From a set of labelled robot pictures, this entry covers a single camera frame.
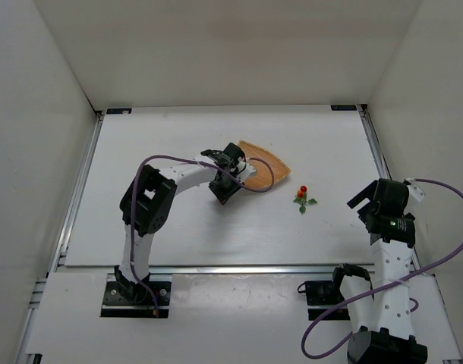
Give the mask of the fake cherry tomato sprig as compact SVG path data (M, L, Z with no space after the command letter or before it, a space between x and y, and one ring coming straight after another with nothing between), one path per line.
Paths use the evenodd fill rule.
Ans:
M293 203L298 205L298 211L303 215L307 211L308 206L315 206L318 204L317 200L308 196L308 188L301 185L296 192Z

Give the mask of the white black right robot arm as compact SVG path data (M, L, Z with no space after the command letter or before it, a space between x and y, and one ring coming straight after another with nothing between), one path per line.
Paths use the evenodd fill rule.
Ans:
M417 342L408 283L415 244L414 216L405 213L408 185L379 179L348 202L370 235L375 274L341 264L332 285L347 300L353 334L349 363L425 363L428 349Z

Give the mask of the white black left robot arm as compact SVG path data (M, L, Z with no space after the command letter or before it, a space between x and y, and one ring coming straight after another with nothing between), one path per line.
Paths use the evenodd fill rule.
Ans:
M149 257L154 234L166 223L174 198L186 190L207 184L221 204L237 193L255 169L245 153L229 143L222 151L207 149L191 162L156 169L144 165L121 199L125 227L123 259L115 267L118 292L129 302L157 304L150 293Z

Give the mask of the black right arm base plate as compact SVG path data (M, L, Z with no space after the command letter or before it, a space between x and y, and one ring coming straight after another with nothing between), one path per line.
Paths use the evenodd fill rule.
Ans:
M298 286L297 292L306 297L308 320L311 322L344 299L331 281L305 281Z

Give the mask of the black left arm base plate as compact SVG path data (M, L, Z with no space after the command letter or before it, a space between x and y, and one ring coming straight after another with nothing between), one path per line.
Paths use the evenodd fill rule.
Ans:
M100 316L103 318L167 319L172 293L171 281L151 281L148 287L154 293L158 310L149 291L137 284L137 288L124 288L114 278L107 280Z

